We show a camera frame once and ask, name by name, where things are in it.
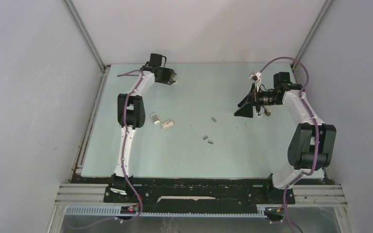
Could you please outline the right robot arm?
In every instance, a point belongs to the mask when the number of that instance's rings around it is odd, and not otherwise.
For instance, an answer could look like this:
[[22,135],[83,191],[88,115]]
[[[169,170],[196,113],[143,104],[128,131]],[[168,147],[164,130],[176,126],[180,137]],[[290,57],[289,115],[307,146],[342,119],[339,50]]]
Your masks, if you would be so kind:
[[293,83],[288,72],[274,74],[273,88],[267,90],[261,89],[260,72],[252,73],[249,79],[253,82],[250,91],[237,105],[234,116],[270,115],[269,107],[283,105],[296,124],[288,146],[287,163],[269,176],[269,186],[263,189],[264,199],[275,203],[281,199],[282,189],[292,188],[301,178],[330,165],[337,130],[318,117],[307,100],[304,87]]

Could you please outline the olive green stapler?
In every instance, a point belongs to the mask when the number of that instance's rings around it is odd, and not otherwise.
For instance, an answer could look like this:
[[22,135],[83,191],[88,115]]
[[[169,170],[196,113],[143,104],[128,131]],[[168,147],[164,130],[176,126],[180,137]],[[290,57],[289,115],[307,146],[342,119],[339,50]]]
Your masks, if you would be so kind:
[[177,84],[177,76],[176,75],[172,77],[172,84],[173,85]]

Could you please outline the light blue stapler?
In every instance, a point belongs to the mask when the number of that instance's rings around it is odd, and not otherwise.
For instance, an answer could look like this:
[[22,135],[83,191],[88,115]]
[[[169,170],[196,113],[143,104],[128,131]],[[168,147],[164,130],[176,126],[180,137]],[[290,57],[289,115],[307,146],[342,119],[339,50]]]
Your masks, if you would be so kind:
[[255,113],[256,113],[257,117],[263,117],[264,111],[263,110],[259,110],[259,111],[256,111]]

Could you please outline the beige brown stapler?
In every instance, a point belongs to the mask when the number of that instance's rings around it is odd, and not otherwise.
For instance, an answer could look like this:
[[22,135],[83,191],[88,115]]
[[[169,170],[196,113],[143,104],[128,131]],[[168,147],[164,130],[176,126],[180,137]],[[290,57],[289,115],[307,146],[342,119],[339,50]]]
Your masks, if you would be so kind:
[[270,115],[271,115],[271,112],[268,111],[267,109],[264,109],[264,114],[265,114],[266,116],[270,116]]

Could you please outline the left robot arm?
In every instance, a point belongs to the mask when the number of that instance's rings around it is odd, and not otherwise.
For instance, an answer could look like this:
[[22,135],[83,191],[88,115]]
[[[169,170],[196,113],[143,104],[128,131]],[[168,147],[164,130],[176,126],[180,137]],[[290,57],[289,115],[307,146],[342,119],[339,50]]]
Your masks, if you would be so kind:
[[154,83],[172,85],[177,83],[176,72],[166,67],[167,57],[152,53],[149,61],[141,68],[118,75],[118,77],[136,76],[137,80],[127,93],[117,97],[117,117],[121,126],[119,158],[111,176],[109,188],[122,202],[129,202],[135,190],[130,183],[129,163],[134,137],[137,129],[145,124],[146,113],[143,96]]

